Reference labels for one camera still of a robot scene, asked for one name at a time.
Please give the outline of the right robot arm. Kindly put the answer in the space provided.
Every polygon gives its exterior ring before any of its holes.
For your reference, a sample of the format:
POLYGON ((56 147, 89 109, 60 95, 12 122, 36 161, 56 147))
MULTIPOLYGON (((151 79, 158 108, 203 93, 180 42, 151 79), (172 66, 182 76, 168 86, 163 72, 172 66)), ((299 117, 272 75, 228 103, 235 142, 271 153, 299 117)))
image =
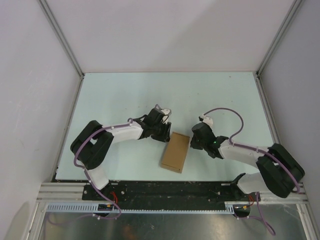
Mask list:
POLYGON ((191 148, 204 150, 213 159, 235 160, 258 169, 257 173, 241 173, 231 183, 230 194, 237 201, 253 192, 271 192, 286 198, 305 176, 304 169, 281 144, 259 148, 230 143, 226 136, 215 136, 204 122, 191 130, 191 148))

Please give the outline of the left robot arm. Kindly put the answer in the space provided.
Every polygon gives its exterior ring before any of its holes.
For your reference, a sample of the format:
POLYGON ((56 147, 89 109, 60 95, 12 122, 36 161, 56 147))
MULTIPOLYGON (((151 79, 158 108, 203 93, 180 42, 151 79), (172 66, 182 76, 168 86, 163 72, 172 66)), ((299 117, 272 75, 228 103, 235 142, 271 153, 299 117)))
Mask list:
POLYGON ((148 114, 129 118, 126 123, 103 126, 96 120, 90 121, 70 145, 74 154, 73 164, 83 169, 88 181, 93 184, 93 194, 100 200, 110 196, 109 178, 102 167, 111 145, 152 138, 167 143, 170 141, 172 111, 158 104, 148 114))

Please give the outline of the brown cardboard box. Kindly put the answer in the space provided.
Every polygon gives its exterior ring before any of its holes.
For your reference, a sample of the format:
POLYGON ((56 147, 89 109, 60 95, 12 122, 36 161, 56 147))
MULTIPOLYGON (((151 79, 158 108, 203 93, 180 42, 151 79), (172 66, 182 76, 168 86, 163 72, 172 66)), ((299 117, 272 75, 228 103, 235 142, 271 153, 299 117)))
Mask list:
POLYGON ((166 146, 160 166, 172 172, 182 173, 189 143, 189 136, 173 132, 166 146))

